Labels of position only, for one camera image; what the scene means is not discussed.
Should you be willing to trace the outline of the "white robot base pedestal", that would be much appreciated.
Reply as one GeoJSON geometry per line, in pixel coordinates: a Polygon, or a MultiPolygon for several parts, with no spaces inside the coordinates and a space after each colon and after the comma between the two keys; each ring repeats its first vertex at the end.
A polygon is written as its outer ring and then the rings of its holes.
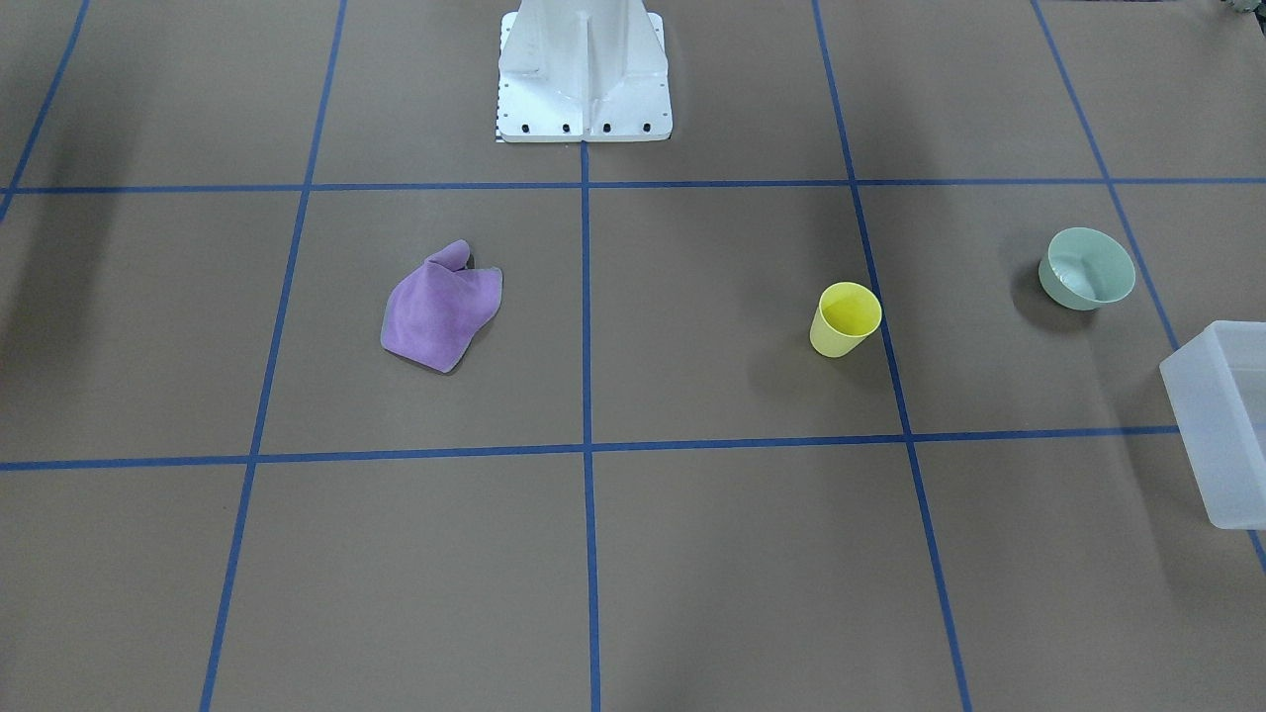
{"type": "Polygon", "coordinates": [[[644,3],[523,1],[498,41],[498,141],[674,136],[665,24],[644,3]]]}

